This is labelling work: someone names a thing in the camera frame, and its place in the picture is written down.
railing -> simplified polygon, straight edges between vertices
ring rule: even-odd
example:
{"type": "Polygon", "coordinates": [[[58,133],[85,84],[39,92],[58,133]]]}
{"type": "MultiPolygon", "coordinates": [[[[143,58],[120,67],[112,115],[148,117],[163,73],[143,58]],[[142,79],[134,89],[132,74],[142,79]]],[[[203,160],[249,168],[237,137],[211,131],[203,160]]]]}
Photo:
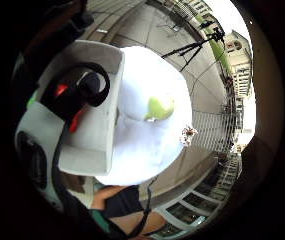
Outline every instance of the railing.
{"type": "Polygon", "coordinates": [[[194,136],[192,145],[228,153],[234,144],[236,114],[214,114],[194,110],[193,116],[193,126],[198,134],[194,136]]]}

